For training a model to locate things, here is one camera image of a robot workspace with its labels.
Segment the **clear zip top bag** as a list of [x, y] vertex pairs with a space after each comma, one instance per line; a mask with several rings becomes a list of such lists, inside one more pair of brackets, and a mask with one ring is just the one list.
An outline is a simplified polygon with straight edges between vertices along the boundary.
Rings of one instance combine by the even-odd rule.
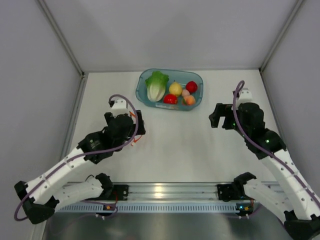
[[[130, 116], [136, 120], [136, 117], [135, 117], [134, 113], [131, 112], [131, 111], [129, 113], [130, 113]], [[137, 141], [141, 139], [142, 136], [143, 135], [134, 135], [134, 138], [131, 141], [130, 145], [134, 146], [137, 143]]]

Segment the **fake peach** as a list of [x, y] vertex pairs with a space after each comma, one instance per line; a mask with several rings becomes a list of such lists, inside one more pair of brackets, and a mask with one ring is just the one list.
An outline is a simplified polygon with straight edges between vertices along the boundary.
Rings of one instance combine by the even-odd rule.
[[187, 95], [183, 98], [182, 103], [186, 106], [192, 106], [196, 103], [196, 99], [193, 95]]

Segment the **red fake pepper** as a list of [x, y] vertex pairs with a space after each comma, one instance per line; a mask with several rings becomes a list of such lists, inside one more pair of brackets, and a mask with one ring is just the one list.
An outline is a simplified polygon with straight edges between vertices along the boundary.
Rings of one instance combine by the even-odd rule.
[[194, 81], [189, 81], [185, 85], [185, 89], [189, 91], [190, 94], [195, 93], [198, 90], [198, 85]]

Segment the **pale pink fake egg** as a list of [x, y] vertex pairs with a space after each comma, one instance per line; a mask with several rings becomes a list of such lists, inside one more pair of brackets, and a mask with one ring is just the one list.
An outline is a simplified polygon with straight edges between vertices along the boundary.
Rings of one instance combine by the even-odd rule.
[[190, 95], [190, 92], [187, 90], [187, 89], [183, 89], [182, 90], [182, 93], [181, 93], [181, 96], [182, 97], [187, 97], [187, 96], [189, 96]]

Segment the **fake strawberry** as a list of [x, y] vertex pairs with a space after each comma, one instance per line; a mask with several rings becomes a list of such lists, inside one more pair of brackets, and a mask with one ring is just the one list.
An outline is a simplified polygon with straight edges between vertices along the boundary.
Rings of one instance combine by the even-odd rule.
[[176, 105], [178, 103], [178, 97], [174, 94], [167, 94], [163, 98], [164, 104]]

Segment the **green fake vegetable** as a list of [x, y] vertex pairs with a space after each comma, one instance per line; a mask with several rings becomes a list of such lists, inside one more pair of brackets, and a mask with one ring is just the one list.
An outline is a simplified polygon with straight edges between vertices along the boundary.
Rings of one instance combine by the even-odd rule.
[[169, 76], [161, 71], [153, 71], [151, 76], [145, 80], [147, 97], [151, 102], [158, 102], [166, 92]]

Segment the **yellow fake fruit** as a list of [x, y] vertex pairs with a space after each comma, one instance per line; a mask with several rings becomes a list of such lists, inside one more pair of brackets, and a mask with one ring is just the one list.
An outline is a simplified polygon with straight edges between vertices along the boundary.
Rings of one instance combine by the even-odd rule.
[[179, 97], [183, 92], [182, 86], [174, 81], [170, 86], [169, 86], [169, 93], [172, 95], [175, 95], [176, 97]]

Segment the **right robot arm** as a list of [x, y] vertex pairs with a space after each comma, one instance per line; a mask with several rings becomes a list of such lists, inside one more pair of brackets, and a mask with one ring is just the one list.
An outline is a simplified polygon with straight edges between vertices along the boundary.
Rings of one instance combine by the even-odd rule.
[[212, 128], [218, 127], [220, 118], [224, 118], [223, 129], [235, 130], [243, 137], [248, 150], [272, 173], [285, 196], [245, 172], [231, 183], [217, 186], [219, 200], [257, 200], [283, 223], [292, 239], [311, 240], [319, 236], [320, 198], [300, 174], [284, 141], [266, 128], [259, 105], [246, 102], [234, 109], [232, 104], [217, 103], [209, 115]]

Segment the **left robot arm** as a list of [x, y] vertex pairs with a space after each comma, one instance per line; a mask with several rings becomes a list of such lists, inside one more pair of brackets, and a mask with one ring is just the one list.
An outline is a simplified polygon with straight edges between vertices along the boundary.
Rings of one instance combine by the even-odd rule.
[[121, 151], [135, 136], [146, 133], [140, 110], [118, 116], [107, 112], [104, 117], [107, 125], [102, 130], [89, 133], [50, 170], [33, 180], [14, 185], [21, 200], [19, 208], [32, 224], [48, 220], [57, 210], [73, 203], [113, 198], [114, 184], [105, 173], [66, 186], [77, 174]]

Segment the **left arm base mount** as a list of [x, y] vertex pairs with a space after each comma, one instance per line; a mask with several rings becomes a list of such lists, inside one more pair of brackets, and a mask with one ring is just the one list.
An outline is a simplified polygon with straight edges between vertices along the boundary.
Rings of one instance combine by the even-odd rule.
[[129, 195], [129, 185], [115, 184], [109, 196], [111, 201], [127, 201]]

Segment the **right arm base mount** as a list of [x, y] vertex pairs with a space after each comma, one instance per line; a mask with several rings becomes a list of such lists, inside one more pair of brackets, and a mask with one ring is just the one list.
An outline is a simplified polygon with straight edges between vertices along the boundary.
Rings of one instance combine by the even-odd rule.
[[239, 200], [238, 189], [231, 183], [217, 185], [218, 199], [223, 202]]

